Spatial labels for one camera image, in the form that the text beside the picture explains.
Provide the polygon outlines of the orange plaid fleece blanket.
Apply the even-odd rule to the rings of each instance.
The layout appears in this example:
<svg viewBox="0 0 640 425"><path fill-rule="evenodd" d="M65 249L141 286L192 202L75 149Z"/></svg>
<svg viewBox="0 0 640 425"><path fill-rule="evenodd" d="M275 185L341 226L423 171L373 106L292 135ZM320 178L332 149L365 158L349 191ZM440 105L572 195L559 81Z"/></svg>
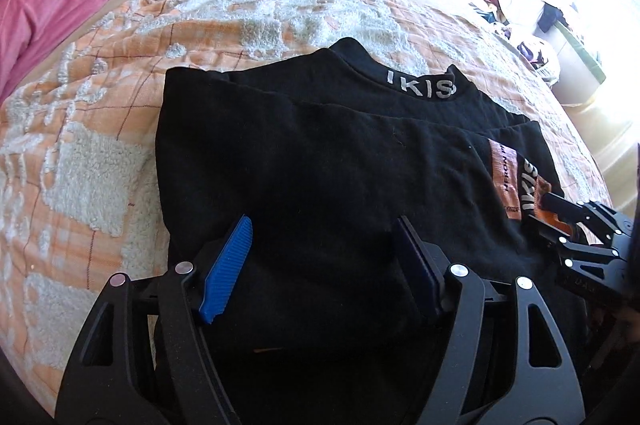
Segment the orange plaid fleece blanket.
<svg viewBox="0 0 640 425"><path fill-rule="evenodd" d="M153 146L166 70L244 70L343 37L413 75L457 65L539 122L569 198L608 200L550 88L445 0L117 0L1 109L1 349L44 411L107 278L165 269Z"/></svg>

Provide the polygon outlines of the black turtleneck sweater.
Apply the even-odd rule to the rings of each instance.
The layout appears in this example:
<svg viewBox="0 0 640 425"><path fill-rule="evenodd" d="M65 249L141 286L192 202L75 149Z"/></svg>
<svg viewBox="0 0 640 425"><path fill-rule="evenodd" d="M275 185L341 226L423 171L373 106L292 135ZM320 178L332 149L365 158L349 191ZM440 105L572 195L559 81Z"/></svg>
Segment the black turtleneck sweater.
<svg viewBox="0 0 640 425"><path fill-rule="evenodd" d="M344 38L241 72L171 67L155 154L172 263L227 234L254 240L207 335L244 424L412 424L442 323L424 315L392 233L485 279L537 285L573 357L586 309L524 223L560 179L538 122L460 70L411 76Z"/></svg>

